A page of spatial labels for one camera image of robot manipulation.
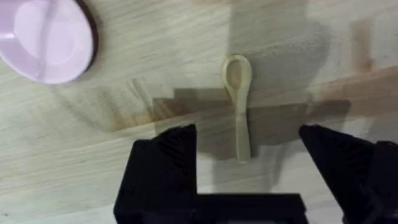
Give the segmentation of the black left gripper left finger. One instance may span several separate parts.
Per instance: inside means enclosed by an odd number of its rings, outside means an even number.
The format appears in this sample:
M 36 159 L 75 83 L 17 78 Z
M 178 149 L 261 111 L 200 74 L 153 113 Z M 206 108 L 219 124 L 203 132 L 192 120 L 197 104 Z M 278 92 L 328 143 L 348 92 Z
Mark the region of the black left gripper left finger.
M 116 222 L 191 223 L 196 161 L 194 124 L 134 141 L 113 208 Z

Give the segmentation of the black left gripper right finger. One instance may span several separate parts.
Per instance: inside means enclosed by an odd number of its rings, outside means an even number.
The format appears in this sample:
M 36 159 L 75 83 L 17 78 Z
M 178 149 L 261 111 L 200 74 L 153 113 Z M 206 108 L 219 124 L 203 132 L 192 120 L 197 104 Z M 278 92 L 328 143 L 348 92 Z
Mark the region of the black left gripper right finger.
M 343 223 L 397 224 L 397 144 L 320 125 L 298 134 L 343 212 Z

